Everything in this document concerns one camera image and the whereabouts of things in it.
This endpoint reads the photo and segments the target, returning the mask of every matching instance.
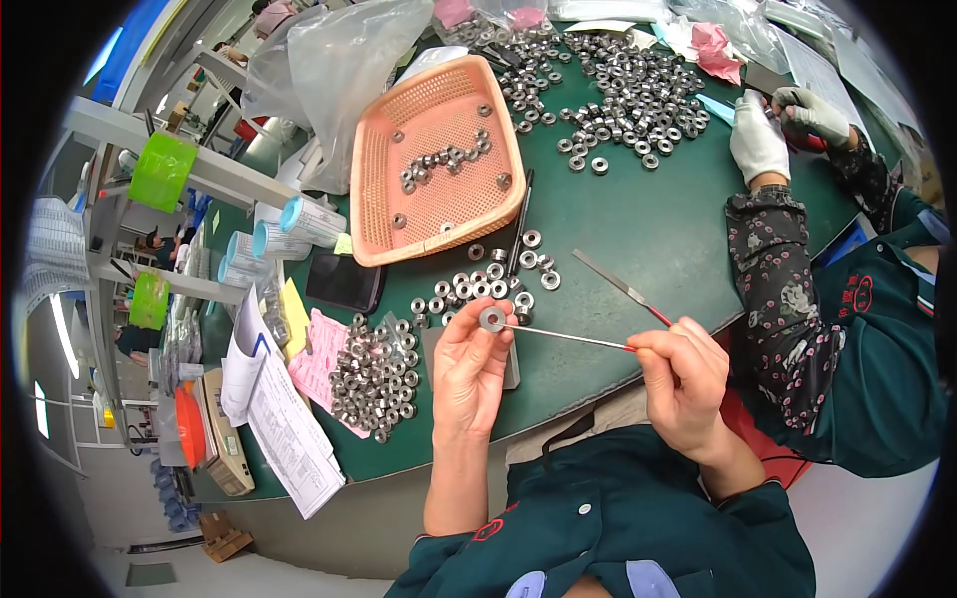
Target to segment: worker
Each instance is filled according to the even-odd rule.
[[[245,69],[246,63],[249,62],[248,56],[239,52],[236,48],[230,46],[225,41],[216,42],[216,45],[212,47],[212,50],[241,69]],[[242,97],[242,89],[236,87],[232,83],[229,83],[224,78],[216,77],[216,82],[219,83],[219,86],[223,88],[223,91],[229,94],[230,98],[236,102],[236,105],[239,105],[239,99]],[[222,116],[223,112],[226,111],[227,106],[229,106],[227,101],[223,101],[219,104],[219,107],[216,108],[215,114],[212,115],[213,122],[219,120],[219,117]]]
[[[159,230],[160,228],[156,227],[152,233],[146,236],[146,246],[153,248],[153,255],[162,270],[172,270],[176,264],[179,248],[189,244],[193,236],[196,235],[196,229],[194,227],[180,228],[174,236],[163,237],[158,234]]]
[[[949,401],[933,332],[947,224],[913,190],[891,185],[861,130],[826,101],[788,87],[772,96],[777,118],[766,105],[753,90],[736,102],[731,154],[751,193],[724,208],[746,315],[732,333],[742,401],[758,430],[810,461],[863,477],[916,470],[940,454]],[[878,234],[824,268],[807,254],[808,215],[791,197],[782,126],[827,145],[838,185]]]
[[[256,16],[253,32],[258,39],[266,39],[276,27],[298,13],[299,9],[292,5],[291,0],[256,0],[253,3],[253,14]]]
[[[435,346],[425,535],[387,598],[814,596],[787,494],[719,414],[727,354],[687,318],[628,339],[651,425],[551,451],[593,427],[579,420],[510,467],[508,506],[489,520],[488,443],[513,341],[479,327],[492,304],[466,305]],[[518,323],[510,301],[494,304]]]
[[[149,349],[160,346],[163,338],[159,330],[150,330],[129,324],[113,333],[113,341],[120,352],[136,365],[149,365]]]

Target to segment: smartphone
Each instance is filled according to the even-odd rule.
[[[305,281],[305,295],[321,303],[369,314],[385,286],[386,269],[360,266],[351,255],[315,254]]]

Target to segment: window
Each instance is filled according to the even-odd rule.
[[[33,382],[33,396],[36,397],[36,428],[47,439],[50,438],[50,426],[47,425],[47,402],[43,399],[47,395],[43,393],[40,383]]]

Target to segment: clear plastic bag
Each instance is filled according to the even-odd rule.
[[[287,36],[297,24],[325,12],[325,5],[318,5],[286,19],[250,56],[240,99],[243,119],[281,117],[304,129],[311,128],[289,71]]]
[[[289,31],[293,87],[324,157],[303,188],[348,192],[359,117],[382,94],[396,60],[422,34],[432,12],[432,0],[368,0],[305,19]]]
[[[764,5],[753,0],[668,0],[671,10],[692,21],[721,25],[735,50],[778,75],[790,71],[788,58]]]
[[[553,21],[624,19],[635,23],[667,23],[671,20],[667,0],[549,0],[547,15]]]

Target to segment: hand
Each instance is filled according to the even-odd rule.
[[[479,326],[479,314],[493,304],[504,310],[508,323],[518,325],[511,301],[483,297],[459,311],[435,345],[434,444],[460,437],[488,442],[492,433],[515,339],[508,328],[492,334]]]
[[[789,123],[807,127],[833,147],[844,147],[850,141],[851,125],[847,118],[815,94],[800,87],[782,87],[771,96],[771,108]]]
[[[764,98],[746,89],[735,101],[734,126],[731,128],[731,155],[745,176],[745,185],[759,174],[775,172],[790,182],[788,146],[781,125],[765,116]]]
[[[727,353],[690,318],[681,318],[667,332],[636,334],[628,345],[637,349],[644,369],[652,426],[671,448],[707,462],[726,442],[718,409],[727,381]]]

